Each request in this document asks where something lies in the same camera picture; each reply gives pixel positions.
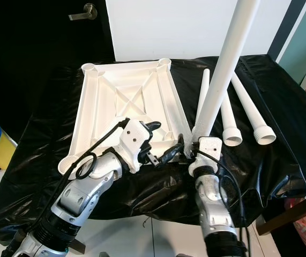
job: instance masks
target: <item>black tablecloth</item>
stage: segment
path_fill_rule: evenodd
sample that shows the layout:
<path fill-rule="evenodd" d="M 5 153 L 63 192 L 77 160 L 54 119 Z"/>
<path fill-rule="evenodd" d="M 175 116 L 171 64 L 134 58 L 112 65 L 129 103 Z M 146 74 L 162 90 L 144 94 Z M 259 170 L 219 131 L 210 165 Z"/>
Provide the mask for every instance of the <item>black tablecloth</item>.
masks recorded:
<path fill-rule="evenodd" d="M 191 128 L 203 70 L 213 72 L 217 59 L 172 60 L 170 71 Z M 228 93 L 243 143 L 237 147 L 223 145 L 221 161 L 233 170 L 240 184 L 251 223 L 269 199 L 306 194 L 306 92 L 269 56 L 241 57 L 236 73 L 277 135 L 271 145 L 255 142 L 253 129 L 230 85 Z M 4 245 L 19 227 L 37 217 L 61 177 L 57 165 L 70 147 L 83 77 L 78 67 L 56 69 L 30 118 L 0 183 L 0 243 Z M 212 135 L 222 138 L 222 131 L 219 115 Z M 135 175 L 125 174 L 102 195 L 90 218 L 146 214 L 198 224 L 194 179 L 187 169 L 172 163 L 161 170 L 146 166 Z M 230 185 L 227 191 L 229 199 L 235 200 Z M 235 204 L 230 213 L 237 222 Z"/>

